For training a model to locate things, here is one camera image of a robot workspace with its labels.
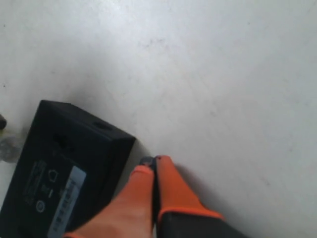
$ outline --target black box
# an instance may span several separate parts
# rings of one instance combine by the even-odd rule
[[[41,101],[0,213],[1,238],[60,238],[109,204],[135,138]]]

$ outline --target white floor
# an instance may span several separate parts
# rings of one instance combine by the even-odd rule
[[[317,236],[316,65],[315,0],[0,0],[11,128],[74,103],[144,147],[121,185],[136,155],[169,154],[255,238]]]

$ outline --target orange tool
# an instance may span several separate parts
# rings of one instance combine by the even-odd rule
[[[246,238],[205,208],[169,156],[143,158],[122,192],[65,238]]]

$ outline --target small object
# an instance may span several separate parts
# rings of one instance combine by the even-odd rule
[[[23,148],[23,141],[17,135],[7,133],[0,135],[0,161],[16,163]]]
[[[0,130],[5,129],[6,127],[6,119],[0,114]]]

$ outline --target printed symbol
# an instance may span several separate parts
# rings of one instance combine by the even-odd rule
[[[44,212],[45,210],[45,203],[41,200],[37,201],[36,203],[36,210],[39,212],[39,213],[42,213]]]
[[[49,193],[49,198],[51,198],[52,194],[53,194],[53,189],[51,189],[51,191]]]
[[[56,170],[49,170],[50,182],[56,182],[58,172]]]

